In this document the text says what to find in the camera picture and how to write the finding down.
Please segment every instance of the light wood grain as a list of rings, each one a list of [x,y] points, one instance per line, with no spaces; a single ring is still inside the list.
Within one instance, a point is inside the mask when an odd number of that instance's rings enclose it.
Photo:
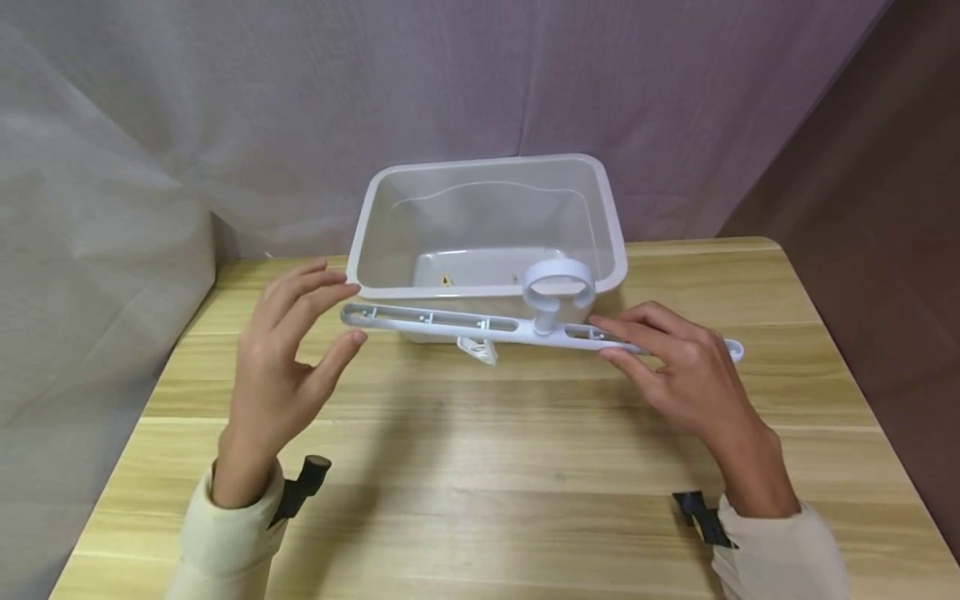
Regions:
[[[780,249],[767,240],[636,244],[620,293],[741,340],[739,366],[783,438],[798,492],[832,527],[854,598],[955,598],[960,570]],[[260,288],[300,261],[242,261],[172,355],[54,593],[156,597],[183,512],[226,422],[235,343]],[[343,265],[342,257],[331,264]],[[307,336],[316,359],[344,329]],[[456,348],[373,331],[320,417],[281,460],[333,469],[291,521],[274,598],[714,598],[709,551],[670,493],[722,482],[701,445],[588,353]]]

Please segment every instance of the plastic container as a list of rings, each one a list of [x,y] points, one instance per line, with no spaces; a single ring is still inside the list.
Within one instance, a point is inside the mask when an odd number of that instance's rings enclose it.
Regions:
[[[523,156],[404,165],[367,189],[347,265],[374,304],[533,318],[521,279],[547,258],[586,263],[597,294],[627,275],[607,173],[587,155]],[[537,284],[562,299],[561,323],[582,323],[583,284]],[[414,341],[431,340],[409,335]]]

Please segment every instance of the person's left hand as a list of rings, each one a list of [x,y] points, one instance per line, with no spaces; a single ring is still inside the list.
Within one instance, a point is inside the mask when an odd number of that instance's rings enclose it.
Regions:
[[[318,258],[278,277],[260,295],[237,349],[229,421],[213,478],[216,505],[238,508],[259,499],[277,454],[317,417],[367,340],[362,331],[348,331],[318,365],[296,360],[317,319],[360,290],[346,281]]]

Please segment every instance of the slot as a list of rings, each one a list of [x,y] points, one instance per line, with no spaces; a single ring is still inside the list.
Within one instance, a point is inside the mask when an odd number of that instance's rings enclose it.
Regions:
[[[573,338],[575,340],[617,342],[618,344],[627,343],[625,340],[621,340],[615,335],[611,335],[610,333],[591,325],[567,325],[564,327],[564,333],[566,334],[566,337]]]
[[[404,308],[402,306],[348,304],[344,307],[344,314],[359,315],[365,319],[379,319],[381,321],[452,325],[473,329],[486,328],[494,331],[516,331],[519,328],[519,324],[514,319],[471,315],[469,313],[433,311],[424,308]],[[484,322],[489,322],[489,324],[484,327]]]

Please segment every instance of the hand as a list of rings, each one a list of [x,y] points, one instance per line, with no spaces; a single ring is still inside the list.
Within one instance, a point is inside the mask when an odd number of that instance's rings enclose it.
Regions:
[[[664,362],[652,370],[627,350],[600,352],[634,382],[651,406],[707,446],[722,446],[764,427],[717,332],[656,302],[635,306],[616,320],[592,317],[590,322]]]
[[[663,361],[653,370],[627,350],[600,351],[651,406],[704,442],[741,516],[782,517],[800,510],[780,439],[747,398],[720,334],[656,302],[644,302],[617,319],[591,317],[590,322]]]
[[[344,333],[316,366],[297,362],[303,336],[328,309],[355,295],[322,258],[278,277],[260,295],[240,336],[229,421],[220,436],[213,502],[238,508],[263,494],[277,454],[309,425],[367,340]]]

